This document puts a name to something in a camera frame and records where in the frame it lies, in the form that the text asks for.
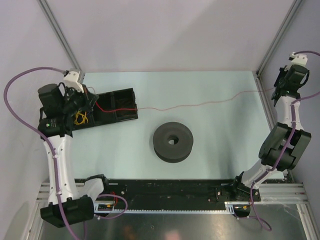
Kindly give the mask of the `dark grey perforated spool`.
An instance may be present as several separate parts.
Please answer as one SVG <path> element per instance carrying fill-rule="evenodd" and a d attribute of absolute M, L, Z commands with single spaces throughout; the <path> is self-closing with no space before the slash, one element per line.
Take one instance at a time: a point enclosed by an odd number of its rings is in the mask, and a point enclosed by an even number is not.
<path fill-rule="evenodd" d="M 184 161 L 192 152 L 194 138 L 191 130 L 179 122 L 160 125 L 152 137 L 155 154 L 164 162 Z"/>

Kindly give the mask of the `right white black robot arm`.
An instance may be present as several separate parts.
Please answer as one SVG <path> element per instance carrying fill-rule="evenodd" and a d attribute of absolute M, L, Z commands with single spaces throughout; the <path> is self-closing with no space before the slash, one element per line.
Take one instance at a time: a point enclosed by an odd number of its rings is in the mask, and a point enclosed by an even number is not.
<path fill-rule="evenodd" d="M 235 200 L 249 198 L 274 173 L 292 170 L 306 150 L 312 135 L 300 121 L 298 90 L 307 83 L 309 75 L 310 71 L 298 63 L 280 68 L 271 97 L 278 122 L 261 145 L 259 160 L 234 179 L 230 194 Z"/>

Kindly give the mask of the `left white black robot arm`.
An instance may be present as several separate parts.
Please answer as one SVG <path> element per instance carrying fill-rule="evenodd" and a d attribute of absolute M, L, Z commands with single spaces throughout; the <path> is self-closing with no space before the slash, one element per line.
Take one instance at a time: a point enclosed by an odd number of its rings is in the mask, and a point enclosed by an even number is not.
<path fill-rule="evenodd" d="M 105 200 L 111 188 L 103 174 L 85 179 L 77 189 L 70 159 L 74 116 L 77 112 L 91 112 L 98 95 L 88 91 L 86 85 L 77 90 L 71 86 L 47 84 L 38 89 L 42 103 L 37 130 L 47 153 L 49 169 L 48 206 L 41 208 L 41 218 L 57 228 L 63 228 L 94 217 L 94 201 Z"/>

